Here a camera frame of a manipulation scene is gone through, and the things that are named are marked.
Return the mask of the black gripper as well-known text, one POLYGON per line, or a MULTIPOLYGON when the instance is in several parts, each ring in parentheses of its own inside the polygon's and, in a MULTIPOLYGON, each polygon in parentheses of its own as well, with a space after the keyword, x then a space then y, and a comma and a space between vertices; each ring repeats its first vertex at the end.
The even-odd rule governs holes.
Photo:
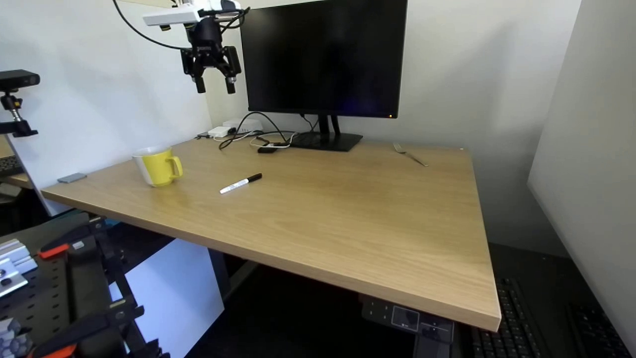
POLYGON ((220 25, 212 17, 184 25, 188 47, 180 51, 182 69, 192 77, 196 93, 204 93, 202 71, 216 67, 224 75, 226 93, 236 91, 240 63, 236 49, 222 43, 220 25))

